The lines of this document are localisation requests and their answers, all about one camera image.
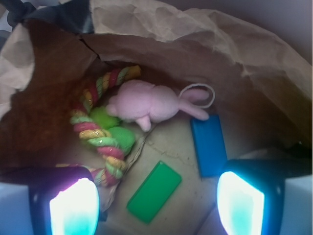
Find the glowing light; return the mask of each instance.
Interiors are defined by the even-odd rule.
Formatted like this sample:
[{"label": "glowing light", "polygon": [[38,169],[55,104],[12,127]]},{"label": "glowing light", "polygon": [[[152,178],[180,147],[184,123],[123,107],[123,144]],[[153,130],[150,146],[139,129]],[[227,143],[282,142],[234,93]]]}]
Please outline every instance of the glowing light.
[{"label": "glowing light", "polygon": [[264,193],[231,171],[219,178],[217,206],[228,234],[261,234]]},{"label": "glowing light", "polygon": [[87,178],[59,192],[50,201],[52,235],[93,235],[99,204],[97,187]]}]

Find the blue rectangular block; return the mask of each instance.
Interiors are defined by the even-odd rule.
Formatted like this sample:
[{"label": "blue rectangular block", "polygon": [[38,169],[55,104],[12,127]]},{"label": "blue rectangular block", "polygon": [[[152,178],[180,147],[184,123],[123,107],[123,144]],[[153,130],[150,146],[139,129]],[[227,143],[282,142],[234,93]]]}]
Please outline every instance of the blue rectangular block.
[{"label": "blue rectangular block", "polygon": [[201,177],[219,176],[227,162],[219,116],[207,121],[191,119],[191,129]]}]

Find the green rectangular block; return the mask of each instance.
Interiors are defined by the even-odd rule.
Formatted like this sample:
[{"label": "green rectangular block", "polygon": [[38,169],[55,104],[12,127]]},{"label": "green rectangular block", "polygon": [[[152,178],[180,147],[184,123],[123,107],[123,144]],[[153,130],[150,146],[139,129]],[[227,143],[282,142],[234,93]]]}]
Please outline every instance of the green rectangular block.
[{"label": "green rectangular block", "polygon": [[150,223],[181,183],[181,176],[159,161],[127,204],[130,213]]}]

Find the multicolored rope toy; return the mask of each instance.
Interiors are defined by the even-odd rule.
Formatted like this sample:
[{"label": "multicolored rope toy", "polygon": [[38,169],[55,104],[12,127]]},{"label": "multicolored rope toy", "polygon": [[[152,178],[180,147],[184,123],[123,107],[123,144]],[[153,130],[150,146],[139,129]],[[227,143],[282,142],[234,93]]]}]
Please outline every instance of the multicolored rope toy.
[{"label": "multicolored rope toy", "polygon": [[[115,69],[106,73],[83,91],[80,102],[71,111],[70,123],[74,125],[74,131],[78,133],[81,140],[96,147],[98,153],[106,160],[104,169],[85,166],[92,173],[97,185],[112,186],[119,182],[127,168],[123,160],[129,153],[130,148],[127,144],[122,144],[124,140],[120,137],[120,135],[127,132],[125,128],[114,127],[115,129],[106,130],[89,116],[90,112],[108,88],[121,85],[124,81],[134,79],[140,75],[141,69],[139,66]],[[110,130],[115,133],[115,136],[112,136]],[[79,166],[79,164],[59,164],[57,166]]]}]

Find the stuffed animal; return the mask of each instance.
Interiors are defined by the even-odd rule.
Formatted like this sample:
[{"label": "stuffed animal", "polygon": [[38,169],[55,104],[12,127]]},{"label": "stuffed animal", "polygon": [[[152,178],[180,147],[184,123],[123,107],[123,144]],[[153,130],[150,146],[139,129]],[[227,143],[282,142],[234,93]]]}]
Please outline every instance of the stuffed animal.
[{"label": "stuffed animal", "polygon": [[116,96],[111,97],[106,109],[109,115],[127,122],[135,121],[144,132],[147,132],[151,129],[151,122],[170,119],[179,110],[197,119],[207,120],[208,113],[201,109],[203,107],[196,106],[192,102],[206,100],[208,97],[208,91],[202,89],[184,89],[177,96],[168,87],[131,80],[121,86]]}]

